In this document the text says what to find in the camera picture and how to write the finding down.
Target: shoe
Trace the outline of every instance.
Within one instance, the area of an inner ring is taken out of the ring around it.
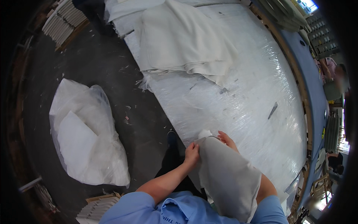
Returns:
[[[168,143],[169,149],[178,149],[178,142],[176,140],[176,133],[174,131],[169,131],[166,134],[166,142]]]

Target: pink shirt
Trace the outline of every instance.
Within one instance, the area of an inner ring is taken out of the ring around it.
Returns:
[[[329,72],[331,73],[332,78],[335,78],[335,72],[334,69],[337,65],[337,63],[333,60],[333,58],[325,58],[326,59],[326,64],[328,67]],[[323,73],[323,69],[321,67],[321,63],[318,61],[318,66],[321,68],[321,75],[323,76],[323,79],[325,78],[325,74]]]

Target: shirt sleeve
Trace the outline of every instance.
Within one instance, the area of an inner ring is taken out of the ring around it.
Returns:
[[[107,210],[99,224],[159,223],[159,220],[153,197],[145,192],[132,192]]]
[[[279,198],[270,195],[264,198],[257,206],[251,220],[252,224],[288,224]]]

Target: wooden chair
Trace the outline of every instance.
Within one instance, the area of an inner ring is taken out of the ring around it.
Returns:
[[[327,191],[331,192],[331,182],[329,179],[329,174],[323,175],[318,180],[314,181],[312,184],[313,196],[319,200],[326,199],[326,204],[328,204]]]

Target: window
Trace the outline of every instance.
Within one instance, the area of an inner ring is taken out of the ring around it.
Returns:
[[[327,191],[327,200],[328,202],[331,200],[332,198],[332,194],[331,192]],[[321,200],[321,202],[318,204],[318,209],[323,211],[323,209],[326,207],[327,203],[326,203],[326,198],[323,198]]]
[[[316,4],[314,4],[312,0],[296,0],[296,1],[307,14],[313,13],[318,9]]]
[[[344,122],[342,124],[342,131],[341,131],[341,136],[340,136],[340,142],[338,143],[338,150],[343,152],[344,154],[348,154],[349,153],[349,148],[350,145],[348,142],[346,142],[345,140],[345,135],[344,135]]]

